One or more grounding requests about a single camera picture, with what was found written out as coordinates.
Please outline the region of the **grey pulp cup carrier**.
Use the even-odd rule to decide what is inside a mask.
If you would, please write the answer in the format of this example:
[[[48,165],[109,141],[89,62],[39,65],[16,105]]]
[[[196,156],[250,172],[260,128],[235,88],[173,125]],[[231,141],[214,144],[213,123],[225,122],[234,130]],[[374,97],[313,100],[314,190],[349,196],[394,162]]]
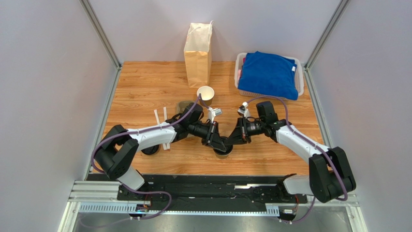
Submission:
[[[186,113],[189,113],[187,115],[187,117],[190,117],[193,110],[191,110],[191,107],[194,105],[194,101],[180,101],[177,104],[177,109],[176,109],[176,113],[178,116],[178,119],[180,119],[183,115],[185,115]]]

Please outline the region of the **brown paper bag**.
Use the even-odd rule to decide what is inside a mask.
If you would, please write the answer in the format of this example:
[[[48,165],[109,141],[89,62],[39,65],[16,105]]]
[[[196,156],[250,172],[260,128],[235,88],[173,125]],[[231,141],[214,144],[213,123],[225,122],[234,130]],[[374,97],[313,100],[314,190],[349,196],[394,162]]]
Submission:
[[[190,23],[183,50],[186,76],[190,88],[199,88],[209,84],[213,24],[214,20],[209,23]]]

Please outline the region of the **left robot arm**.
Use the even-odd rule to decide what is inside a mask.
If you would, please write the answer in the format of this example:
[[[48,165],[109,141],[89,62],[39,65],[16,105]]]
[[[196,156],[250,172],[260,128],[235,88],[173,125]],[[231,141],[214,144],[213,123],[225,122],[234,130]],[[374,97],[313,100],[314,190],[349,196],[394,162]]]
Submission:
[[[116,125],[97,145],[93,159],[109,179],[119,181],[129,190],[139,190],[147,181],[132,167],[138,151],[175,143],[187,138],[189,134],[201,138],[202,145],[215,152],[228,151],[219,134],[218,123],[211,120],[203,123],[202,116],[202,106],[191,103],[183,113],[156,126],[128,130]]]

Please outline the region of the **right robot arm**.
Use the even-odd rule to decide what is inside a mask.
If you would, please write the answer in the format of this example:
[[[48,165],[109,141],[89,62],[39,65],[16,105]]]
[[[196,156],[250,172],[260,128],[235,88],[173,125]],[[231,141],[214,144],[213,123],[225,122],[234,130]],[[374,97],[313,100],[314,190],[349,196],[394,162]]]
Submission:
[[[284,176],[277,183],[281,191],[288,195],[312,195],[326,203],[334,199],[344,201],[348,193],[356,189],[354,175],[342,148],[317,143],[301,133],[288,118],[279,119],[270,101],[256,105],[258,117],[250,116],[248,105],[244,102],[239,107],[240,117],[225,141],[226,145],[251,143],[252,136],[263,134],[293,151],[309,165],[308,175]]]

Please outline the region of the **paper coffee cup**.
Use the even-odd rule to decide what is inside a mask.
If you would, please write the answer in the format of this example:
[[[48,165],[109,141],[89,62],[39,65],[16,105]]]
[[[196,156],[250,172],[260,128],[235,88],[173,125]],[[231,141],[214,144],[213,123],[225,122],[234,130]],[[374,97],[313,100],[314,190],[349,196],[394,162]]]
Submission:
[[[212,87],[202,86],[198,88],[197,95],[201,95],[201,100],[205,106],[210,106],[215,97],[215,91]]]
[[[219,151],[217,149],[214,149],[213,151],[214,151],[215,156],[217,158],[226,159],[232,153],[233,147],[234,147],[233,145],[226,146],[226,151],[225,152]]]

